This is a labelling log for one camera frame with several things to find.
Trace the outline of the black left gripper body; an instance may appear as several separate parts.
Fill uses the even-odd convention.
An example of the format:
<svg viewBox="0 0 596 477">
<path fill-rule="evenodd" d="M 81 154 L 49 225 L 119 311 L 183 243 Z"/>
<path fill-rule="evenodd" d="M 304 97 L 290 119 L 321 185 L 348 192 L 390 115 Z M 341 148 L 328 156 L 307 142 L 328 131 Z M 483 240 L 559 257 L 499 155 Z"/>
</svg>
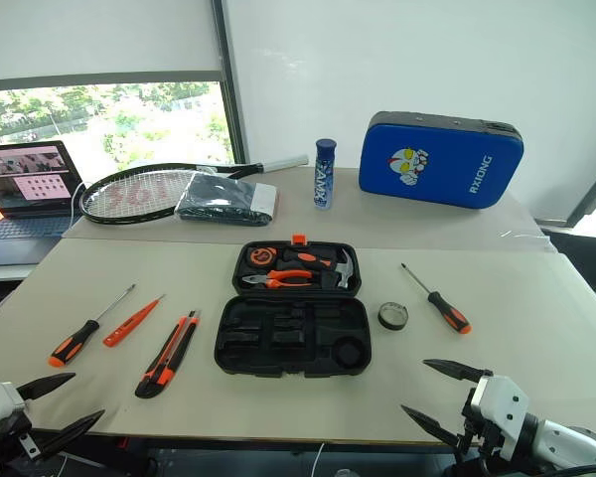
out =
<svg viewBox="0 0 596 477">
<path fill-rule="evenodd" d="M 16 460 L 44 460 L 43 446 L 31 435 L 32 422 L 25 413 L 0 420 L 0 473 L 14 473 L 9 466 Z"/>
</svg>

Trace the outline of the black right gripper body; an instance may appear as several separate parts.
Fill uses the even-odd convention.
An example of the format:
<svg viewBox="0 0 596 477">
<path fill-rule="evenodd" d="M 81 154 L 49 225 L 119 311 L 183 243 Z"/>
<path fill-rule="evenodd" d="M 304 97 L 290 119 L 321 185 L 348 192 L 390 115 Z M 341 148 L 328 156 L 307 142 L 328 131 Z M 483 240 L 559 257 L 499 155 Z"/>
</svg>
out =
<svg viewBox="0 0 596 477">
<path fill-rule="evenodd" d="M 508 413 L 503 396 L 500 387 L 476 387 L 470 390 L 461 411 L 464 432 L 459 435 L 459 461 L 466 455 L 475 437 L 483 447 L 485 457 L 504 445 Z"/>
</svg>

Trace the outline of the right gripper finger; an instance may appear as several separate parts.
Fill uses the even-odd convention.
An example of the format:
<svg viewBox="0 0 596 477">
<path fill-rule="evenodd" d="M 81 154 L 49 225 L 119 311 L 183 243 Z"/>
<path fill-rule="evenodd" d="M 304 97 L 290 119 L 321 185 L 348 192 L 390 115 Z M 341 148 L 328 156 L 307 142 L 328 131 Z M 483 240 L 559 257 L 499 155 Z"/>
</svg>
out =
<svg viewBox="0 0 596 477">
<path fill-rule="evenodd" d="M 487 369 L 478 369 L 451 360 L 424 359 L 426 366 L 458 381 L 477 383 L 483 377 L 491 377 L 494 373 Z"/>
<path fill-rule="evenodd" d="M 459 449 L 460 438 L 457 434 L 444 429 L 437 420 L 421 411 L 404 404 L 402 404 L 400 407 L 426 433 L 436 437 L 438 440 L 455 450 Z"/>
</svg>

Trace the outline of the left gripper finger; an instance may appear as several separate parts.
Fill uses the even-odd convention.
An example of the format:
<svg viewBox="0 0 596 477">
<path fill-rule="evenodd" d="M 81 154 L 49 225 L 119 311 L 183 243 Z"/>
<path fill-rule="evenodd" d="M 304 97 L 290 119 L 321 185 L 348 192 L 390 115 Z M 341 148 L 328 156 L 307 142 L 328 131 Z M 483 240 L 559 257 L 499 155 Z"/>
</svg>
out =
<svg viewBox="0 0 596 477">
<path fill-rule="evenodd" d="M 35 400 L 53 392 L 74 377 L 75 373 L 58 373 L 23 384 L 16 391 L 22 400 Z"/>
<path fill-rule="evenodd" d="M 62 429 L 57 435 L 44 441 L 40 446 L 41 457 L 52 457 L 66 448 L 73 441 L 86 434 L 104 415 L 105 410 L 101 409 L 84 416 L 67 427 Z"/>
</svg>

